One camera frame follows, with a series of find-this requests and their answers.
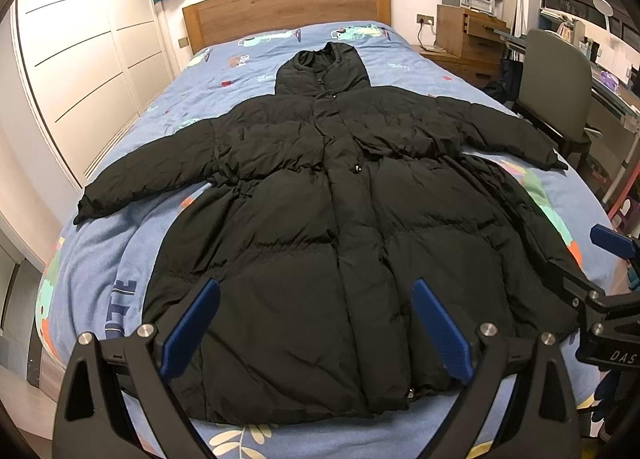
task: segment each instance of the gray chair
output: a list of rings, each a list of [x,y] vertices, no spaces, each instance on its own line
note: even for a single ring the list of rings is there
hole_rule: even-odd
[[[564,158],[580,153],[578,169],[591,148],[590,134],[602,137],[587,125],[590,106],[591,67],[587,58],[553,32],[529,31],[513,111],[555,141]]]

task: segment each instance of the metal screw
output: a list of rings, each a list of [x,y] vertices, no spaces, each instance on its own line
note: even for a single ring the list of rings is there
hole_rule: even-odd
[[[484,336],[495,336],[498,333],[498,328],[489,322],[485,322],[480,326],[480,332]]]
[[[141,338],[149,338],[155,331],[155,328],[151,324],[142,324],[138,329],[136,329],[136,333]]]
[[[604,325],[600,323],[593,324],[591,326],[591,332],[596,336],[600,336],[602,333],[604,333]]]
[[[88,345],[93,339],[94,336],[91,333],[82,333],[80,336],[78,336],[78,343],[80,345]]]
[[[540,334],[540,339],[542,340],[542,343],[545,345],[553,345],[554,343],[556,343],[556,337],[553,336],[553,334],[551,333]]]

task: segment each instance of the wooden bed frame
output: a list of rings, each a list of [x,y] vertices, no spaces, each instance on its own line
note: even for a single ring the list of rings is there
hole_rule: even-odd
[[[390,0],[204,0],[182,9],[191,51],[251,34],[346,20],[391,25]]]

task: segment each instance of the blue blanket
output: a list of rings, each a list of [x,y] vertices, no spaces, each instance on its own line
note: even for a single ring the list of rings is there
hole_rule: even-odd
[[[225,114],[252,96],[273,93],[277,69],[299,50],[316,50],[327,41],[348,42],[369,71],[371,84],[452,96],[510,113],[480,90],[426,60],[391,28],[378,23],[332,23],[209,47],[147,109],[129,133],[101,163],[99,171],[121,156],[191,122]],[[589,230],[608,225],[596,198],[573,170],[543,172],[506,155],[481,154],[500,164],[527,189],[556,226],[586,275],[604,289],[612,280],[616,259],[594,247]],[[56,245],[43,276],[36,323],[44,346],[66,363],[79,333],[99,338],[132,333],[140,324],[146,284],[162,238],[180,211],[208,184],[193,185],[153,200],[133,203],[118,213],[84,223],[70,222]],[[577,337],[564,342],[577,403],[593,394],[596,368],[573,356]],[[490,441],[508,401],[513,378],[503,382],[492,415],[478,442]],[[389,412],[372,420],[333,419],[308,425],[230,427],[194,422],[219,457],[407,458],[424,447],[455,399],[444,394],[414,403],[406,412]],[[127,398],[140,435],[159,453],[136,400]]]

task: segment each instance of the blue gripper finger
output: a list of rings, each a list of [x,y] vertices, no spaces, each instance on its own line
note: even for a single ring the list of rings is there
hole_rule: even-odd
[[[220,286],[209,279],[162,345],[159,367],[162,379],[177,378],[186,370],[219,306]]]
[[[590,237],[593,244],[626,261],[634,259],[638,252],[632,239],[600,224],[591,229]]]
[[[474,376],[471,345],[423,279],[414,283],[412,301],[449,376],[468,385]]]

